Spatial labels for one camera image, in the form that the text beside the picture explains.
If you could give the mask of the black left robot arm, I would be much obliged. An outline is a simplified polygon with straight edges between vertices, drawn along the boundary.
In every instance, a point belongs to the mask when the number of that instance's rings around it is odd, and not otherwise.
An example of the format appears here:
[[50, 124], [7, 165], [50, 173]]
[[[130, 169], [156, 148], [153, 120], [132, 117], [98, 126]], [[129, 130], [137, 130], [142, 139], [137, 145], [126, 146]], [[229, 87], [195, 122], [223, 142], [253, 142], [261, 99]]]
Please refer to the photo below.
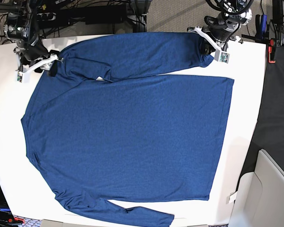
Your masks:
[[252, 19], [252, 0], [208, 0], [212, 9], [219, 12], [217, 17], [205, 16], [207, 33], [223, 51], [227, 51], [228, 41]]

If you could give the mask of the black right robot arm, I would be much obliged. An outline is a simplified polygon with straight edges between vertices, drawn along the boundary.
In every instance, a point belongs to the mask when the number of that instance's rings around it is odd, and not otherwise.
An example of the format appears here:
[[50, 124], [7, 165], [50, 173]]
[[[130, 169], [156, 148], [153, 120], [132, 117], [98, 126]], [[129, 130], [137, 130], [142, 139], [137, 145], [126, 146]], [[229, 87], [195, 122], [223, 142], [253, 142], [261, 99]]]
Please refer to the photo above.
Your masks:
[[26, 0], [18, 11], [10, 12], [4, 25], [4, 34], [16, 42], [14, 53], [17, 56], [17, 81], [23, 82], [31, 72], [50, 71], [53, 63], [59, 60], [59, 51], [49, 51], [39, 35], [37, 9], [40, 0]]

